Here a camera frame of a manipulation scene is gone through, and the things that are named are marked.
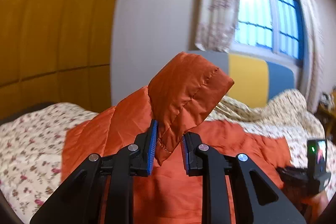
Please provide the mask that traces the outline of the person's right hand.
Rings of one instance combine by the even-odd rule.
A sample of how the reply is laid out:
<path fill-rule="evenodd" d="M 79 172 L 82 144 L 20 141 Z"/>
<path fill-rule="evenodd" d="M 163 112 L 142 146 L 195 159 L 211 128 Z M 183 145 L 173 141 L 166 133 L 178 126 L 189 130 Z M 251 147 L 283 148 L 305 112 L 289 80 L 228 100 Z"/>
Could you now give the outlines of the person's right hand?
<path fill-rule="evenodd" d="M 323 190 L 313 197 L 304 198 L 302 203 L 311 208 L 310 215 L 305 217 L 306 222 L 313 223 L 326 209 L 327 205 L 329 204 L 329 200 L 325 190 Z"/>

